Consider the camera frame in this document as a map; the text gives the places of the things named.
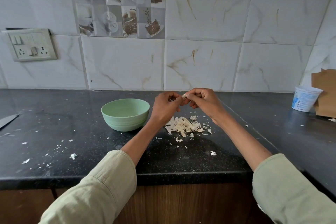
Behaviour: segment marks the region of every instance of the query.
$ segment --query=person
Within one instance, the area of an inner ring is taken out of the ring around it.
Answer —
[[[43,213],[43,224],[112,223],[135,192],[135,166],[149,142],[188,104],[201,108],[231,138],[253,174],[253,195],[275,223],[336,223],[336,204],[319,192],[283,154],[273,155],[230,116],[211,89],[183,95],[160,93],[149,121],[121,150],[113,150],[81,182],[67,190]]]

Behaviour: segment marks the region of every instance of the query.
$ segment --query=cardboard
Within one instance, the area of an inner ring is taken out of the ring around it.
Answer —
[[[316,115],[336,118],[336,69],[312,73],[311,86],[324,90],[314,104]]]

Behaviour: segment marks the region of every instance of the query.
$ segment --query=knife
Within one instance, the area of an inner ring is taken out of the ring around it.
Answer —
[[[0,120],[0,129],[14,120],[20,114],[11,115]]]

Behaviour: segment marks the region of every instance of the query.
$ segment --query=pile of garlic peels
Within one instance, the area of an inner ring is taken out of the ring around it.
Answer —
[[[199,122],[191,123],[187,118],[184,117],[176,117],[174,116],[170,119],[170,121],[166,124],[166,129],[168,133],[171,135],[172,131],[176,131],[181,133],[183,137],[187,136],[187,132],[198,131],[203,132],[204,130],[201,128],[201,124]]]

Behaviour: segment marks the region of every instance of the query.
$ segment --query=light green shirt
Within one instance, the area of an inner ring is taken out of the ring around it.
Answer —
[[[136,187],[137,173],[131,158],[121,150],[110,151],[44,212],[40,223],[110,224]],[[283,154],[269,157],[254,171],[253,195],[275,223],[336,223],[336,204]]]

